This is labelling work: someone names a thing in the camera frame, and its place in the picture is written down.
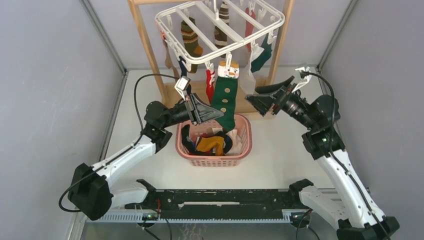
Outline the mustard yellow sock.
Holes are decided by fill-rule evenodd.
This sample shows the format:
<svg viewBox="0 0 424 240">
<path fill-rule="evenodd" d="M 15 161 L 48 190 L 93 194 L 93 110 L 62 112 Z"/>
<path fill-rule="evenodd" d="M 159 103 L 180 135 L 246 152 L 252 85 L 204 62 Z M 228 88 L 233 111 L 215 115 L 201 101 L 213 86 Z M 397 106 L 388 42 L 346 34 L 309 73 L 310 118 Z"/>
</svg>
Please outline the mustard yellow sock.
<svg viewBox="0 0 424 240">
<path fill-rule="evenodd" d="M 216 156 L 224 155 L 225 140 L 221 136 L 200 137 L 196 143 L 195 149 L 199 152 L 209 152 L 215 149 Z"/>
</svg>

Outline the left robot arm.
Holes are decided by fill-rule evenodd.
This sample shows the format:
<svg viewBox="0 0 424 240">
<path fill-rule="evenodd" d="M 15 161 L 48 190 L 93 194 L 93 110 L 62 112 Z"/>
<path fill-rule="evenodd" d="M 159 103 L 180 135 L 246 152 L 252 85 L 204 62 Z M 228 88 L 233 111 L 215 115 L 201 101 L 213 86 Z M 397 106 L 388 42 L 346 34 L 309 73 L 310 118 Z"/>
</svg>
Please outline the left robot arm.
<svg viewBox="0 0 424 240">
<path fill-rule="evenodd" d="M 172 108 L 159 101 L 150 102 L 144 116 L 146 125 L 139 136 L 109 158 L 91 166 L 78 165 L 65 195 L 76 206 L 77 212 L 84 213 L 92 221 L 100 219 L 112 208 L 127 204 L 138 203 L 145 209 L 153 207 L 157 196 L 146 187 L 114 189 L 114 183 L 168 144 L 173 134 L 166 130 L 167 127 L 185 121 L 199 125 L 223 115 L 221 110 L 202 102 L 195 93 L 190 93 Z"/>
</svg>

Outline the black patterned sock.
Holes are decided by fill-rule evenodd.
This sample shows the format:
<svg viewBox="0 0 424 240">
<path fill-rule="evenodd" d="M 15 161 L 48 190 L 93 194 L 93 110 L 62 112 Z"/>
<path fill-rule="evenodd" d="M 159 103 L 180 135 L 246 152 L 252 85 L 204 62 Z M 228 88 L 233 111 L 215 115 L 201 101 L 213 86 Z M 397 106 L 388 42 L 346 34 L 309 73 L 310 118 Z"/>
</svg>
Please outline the black patterned sock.
<svg viewBox="0 0 424 240">
<path fill-rule="evenodd" d="M 197 144 L 200 137 L 209 138 L 209 137 L 214 137 L 214 136 L 220 136 L 220 137 L 224 138 L 224 149 L 223 150 L 224 150 L 224 155 L 225 155 L 232 147 L 232 140 L 223 131 L 218 131 L 217 133 L 215 133 L 213 135 L 208 135 L 207 133 L 204 133 L 203 135 L 198 136 L 195 141 L 193 141 L 191 136 L 190 136 L 190 125 L 186 124 L 181 129 L 181 143 L 188 150 L 189 155 L 218 156 L 218 155 L 215 155 L 215 149 L 213 149 L 212 151 L 208 151 L 208 152 L 201 152 L 201 151 L 196 150 L 196 144 Z"/>
</svg>

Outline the white sock front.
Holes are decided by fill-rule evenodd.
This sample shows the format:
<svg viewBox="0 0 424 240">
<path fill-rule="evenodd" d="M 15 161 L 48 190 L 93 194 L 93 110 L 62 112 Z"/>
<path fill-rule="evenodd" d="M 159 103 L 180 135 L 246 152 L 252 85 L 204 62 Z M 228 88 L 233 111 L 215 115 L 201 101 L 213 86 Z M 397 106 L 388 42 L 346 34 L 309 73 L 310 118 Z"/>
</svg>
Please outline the white sock front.
<svg viewBox="0 0 424 240">
<path fill-rule="evenodd" d="M 238 130 L 233 129 L 226 134 L 232 141 L 232 147 L 230 150 L 226 153 L 228 156 L 237 156 L 242 153 L 242 140 L 240 136 L 238 136 Z"/>
</svg>

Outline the green dotted sock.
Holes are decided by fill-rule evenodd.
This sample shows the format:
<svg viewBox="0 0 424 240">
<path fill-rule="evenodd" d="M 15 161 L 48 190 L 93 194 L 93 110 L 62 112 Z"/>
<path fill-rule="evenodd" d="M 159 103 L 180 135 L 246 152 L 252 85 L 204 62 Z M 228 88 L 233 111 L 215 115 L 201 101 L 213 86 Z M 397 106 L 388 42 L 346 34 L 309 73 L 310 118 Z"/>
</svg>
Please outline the green dotted sock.
<svg viewBox="0 0 424 240">
<path fill-rule="evenodd" d="M 229 67 L 226 67 L 225 60 L 219 62 L 210 105 L 223 113 L 223 116 L 217 118 L 216 121 L 226 132 L 232 131 L 236 126 L 235 110 L 239 74 L 240 69 L 237 62 L 232 61 Z"/>
</svg>

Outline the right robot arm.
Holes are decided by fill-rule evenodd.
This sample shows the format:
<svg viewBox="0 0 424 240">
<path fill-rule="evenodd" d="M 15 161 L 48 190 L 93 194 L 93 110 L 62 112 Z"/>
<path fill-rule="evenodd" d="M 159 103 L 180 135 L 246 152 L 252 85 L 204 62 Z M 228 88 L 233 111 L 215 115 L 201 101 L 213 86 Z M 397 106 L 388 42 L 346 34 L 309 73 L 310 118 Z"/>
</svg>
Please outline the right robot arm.
<svg viewBox="0 0 424 240">
<path fill-rule="evenodd" d="M 383 212 L 357 175 L 335 130 L 340 118 L 335 94 L 323 94 L 312 103 L 299 95 L 312 76 L 312 72 L 302 71 L 299 83 L 290 77 L 278 84 L 257 87 L 254 94 L 245 97 L 260 115 L 284 112 L 307 129 L 302 135 L 303 145 L 327 174 L 341 199 L 341 204 L 334 202 L 310 180 L 303 179 L 290 185 L 289 203 L 317 213 L 335 229 L 340 240 L 389 240 L 399 229 L 399 222 Z"/>
</svg>

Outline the white plastic clip hanger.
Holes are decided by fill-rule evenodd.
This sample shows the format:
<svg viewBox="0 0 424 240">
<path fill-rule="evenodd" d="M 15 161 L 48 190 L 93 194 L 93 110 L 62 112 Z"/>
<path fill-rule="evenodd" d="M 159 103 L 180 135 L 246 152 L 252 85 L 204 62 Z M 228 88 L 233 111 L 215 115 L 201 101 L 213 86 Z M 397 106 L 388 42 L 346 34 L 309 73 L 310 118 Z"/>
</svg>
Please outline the white plastic clip hanger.
<svg viewBox="0 0 424 240">
<path fill-rule="evenodd" d="M 200 65 L 211 70 L 212 60 L 222 57 L 230 65 L 233 51 L 252 49 L 263 37 L 273 41 L 285 15 L 264 0 L 196 0 L 160 11 L 155 22 L 187 71 Z"/>
</svg>

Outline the pink plastic laundry basket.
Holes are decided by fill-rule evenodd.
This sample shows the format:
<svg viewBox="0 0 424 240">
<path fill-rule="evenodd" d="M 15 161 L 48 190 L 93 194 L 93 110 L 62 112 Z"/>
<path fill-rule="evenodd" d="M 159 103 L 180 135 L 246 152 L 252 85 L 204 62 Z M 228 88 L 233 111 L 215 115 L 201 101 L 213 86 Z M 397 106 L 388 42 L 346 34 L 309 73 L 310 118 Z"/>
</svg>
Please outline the pink plastic laundry basket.
<svg viewBox="0 0 424 240">
<path fill-rule="evenodd" d="M 181 157 L 197 167 L 233 167 L 240 163 L 252 149 L 249 120 L 234 115 L 235 128 L 226 131 L 211 120 L 194 125 L 190 120 L 176 127 L 175 147 Z"/>
</svg>

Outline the red fuzzy sock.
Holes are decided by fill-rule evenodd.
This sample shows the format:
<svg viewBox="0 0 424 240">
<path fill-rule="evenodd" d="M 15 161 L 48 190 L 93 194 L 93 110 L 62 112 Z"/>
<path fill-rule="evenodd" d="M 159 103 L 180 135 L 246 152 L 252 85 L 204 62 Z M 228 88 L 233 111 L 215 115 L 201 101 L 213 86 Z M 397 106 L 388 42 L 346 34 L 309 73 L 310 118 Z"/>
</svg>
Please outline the red fuzzy sock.
<svg viewBox="0 0 424 240">
<path fill-rule="evenodd" d="M 213 100 L 213 96 L 214 96 L 214 92 L 215 92 L 215 70 L 212 69 L 207 69 L 206 70 L 206 89 L 205 89 L 205 93 L 207 96 L 207 99 L 209 101 L 209 103 L 212 102 Z"/>
</svg>

